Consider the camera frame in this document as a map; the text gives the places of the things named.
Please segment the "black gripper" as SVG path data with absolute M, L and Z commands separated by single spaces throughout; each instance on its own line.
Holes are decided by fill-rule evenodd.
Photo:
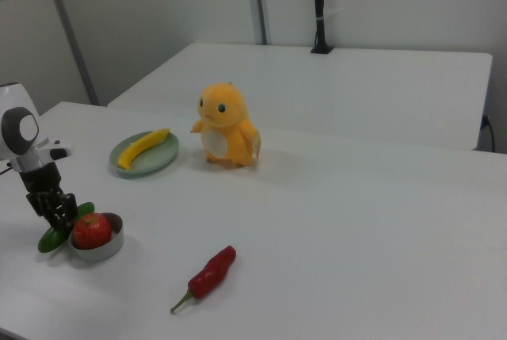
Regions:
M 70 230 L 78 216 L 78 206 L 73 193 L 63 193 L 57 165 L 50 162 L 35 170 L 20 172 L 27 190 L 27 200 L 36 214 L 44 217 L 57 231 Z

